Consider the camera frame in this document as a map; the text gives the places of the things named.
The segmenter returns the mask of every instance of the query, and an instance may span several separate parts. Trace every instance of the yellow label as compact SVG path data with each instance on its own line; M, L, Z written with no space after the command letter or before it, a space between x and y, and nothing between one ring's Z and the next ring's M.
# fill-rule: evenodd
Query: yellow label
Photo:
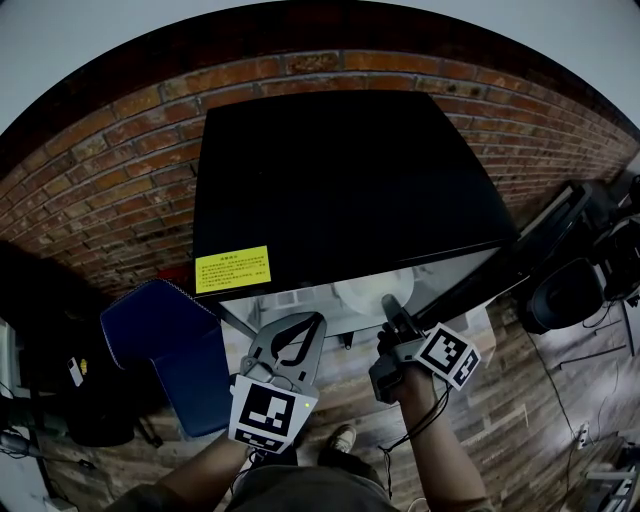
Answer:
M196 293L271 281L267 246L196 258Z

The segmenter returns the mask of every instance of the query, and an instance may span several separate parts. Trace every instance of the brick wall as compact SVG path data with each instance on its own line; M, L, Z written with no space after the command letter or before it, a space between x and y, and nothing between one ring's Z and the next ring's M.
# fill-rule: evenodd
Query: brick wall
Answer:
M568 179L611 180L640 147L583 104L461 61L360 50L265 56L170 78L62 130L0 182L0 239L120 295L191 260L208 109L339 89L431 94L518 222Z

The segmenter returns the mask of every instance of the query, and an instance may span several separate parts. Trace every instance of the black pants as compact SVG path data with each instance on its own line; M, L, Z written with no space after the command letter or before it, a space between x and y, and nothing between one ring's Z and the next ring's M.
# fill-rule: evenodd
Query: black pants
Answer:
M251 469L262 468L264 466L280 465L280 466L297 466L298 454L293 446L289 446L281 454L260 452L264 455L264 458L260 460L258 457L254 462ZM376 470L369 464L363 462L355 455L350 453L343 453L339 450L333 450L331 448L323 448L318 455L318 466L325 466L329 468L339 468L347 471L351 474L364 477L372 482L375 482L380 487L382 482L378 478Z

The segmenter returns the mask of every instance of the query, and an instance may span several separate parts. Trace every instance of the shoe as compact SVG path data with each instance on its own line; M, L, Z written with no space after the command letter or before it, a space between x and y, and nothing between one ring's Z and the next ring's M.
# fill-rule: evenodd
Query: shoe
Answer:
M325 448L338 450L342 453L349 453L356 442L356 429L351 425L339 426L327 439Z

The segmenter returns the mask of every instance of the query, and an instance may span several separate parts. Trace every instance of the black tabletop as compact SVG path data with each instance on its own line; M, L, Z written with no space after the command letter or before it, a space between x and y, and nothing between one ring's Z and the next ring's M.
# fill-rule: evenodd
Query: black tabletop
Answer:
M242 259L236 251L253 248L268 255L263 282L243 281L236 269L222 289L200 283L198 296L219 300L404 268L517 237L447 117L427 94L396 91L298 94L210 110L194 230L196 262L221 253ZM247 282L257 284L240 286Z

